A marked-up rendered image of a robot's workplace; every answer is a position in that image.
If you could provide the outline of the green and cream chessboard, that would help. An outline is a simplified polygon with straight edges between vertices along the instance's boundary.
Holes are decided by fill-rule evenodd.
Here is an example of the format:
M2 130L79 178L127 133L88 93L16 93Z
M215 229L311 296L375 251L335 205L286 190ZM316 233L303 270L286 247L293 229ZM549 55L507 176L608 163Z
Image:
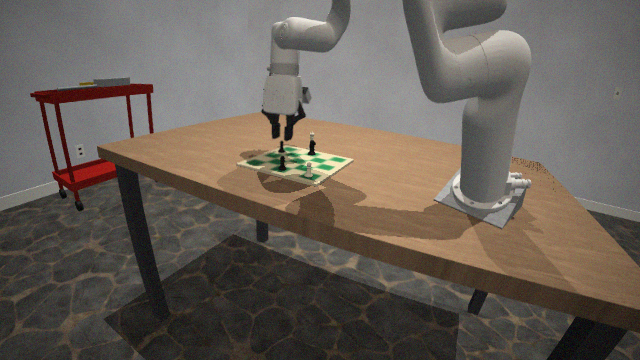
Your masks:
M287 145L283 149L284 153L279 153L277 148L239 162L237 166L317 187L354 161L317 151L314 151L316 155L308 155L310 150ZM278 170L281 156L285 157L284 171ZM311 178L304 176L308 162L312 164Z

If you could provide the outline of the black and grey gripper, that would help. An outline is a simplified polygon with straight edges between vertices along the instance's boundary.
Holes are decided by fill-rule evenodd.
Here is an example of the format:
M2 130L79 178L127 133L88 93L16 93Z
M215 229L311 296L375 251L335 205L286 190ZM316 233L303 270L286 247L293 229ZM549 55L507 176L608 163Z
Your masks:
M261 112L272 124L272 139L280 137L279 115L286 115L287 125L284 128L284 140L291 140L293 137L293 125L306 117L303 110L301 77L299 75L286 74L270 74L270 76L267 76ZM270 115L270 113L273 114ZM295 114L298 115L295 116Z

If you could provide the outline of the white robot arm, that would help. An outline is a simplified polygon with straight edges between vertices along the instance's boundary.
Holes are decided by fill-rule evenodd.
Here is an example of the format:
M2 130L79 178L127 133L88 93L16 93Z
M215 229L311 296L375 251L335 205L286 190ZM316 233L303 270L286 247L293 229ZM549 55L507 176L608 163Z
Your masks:
M479 212L500 210L512 200L510 190L531 187L522 173L509 172L531 51L526 40L511 31L450 39L443 33L495 21L506 7L507 0L403 0L425 95L434 103L468 99L462 115L461 172L452 192L461 205ZM290 17L275 23L267 71L299 75L300 50L333 49L350 12L350 0L332 0L324 22Z

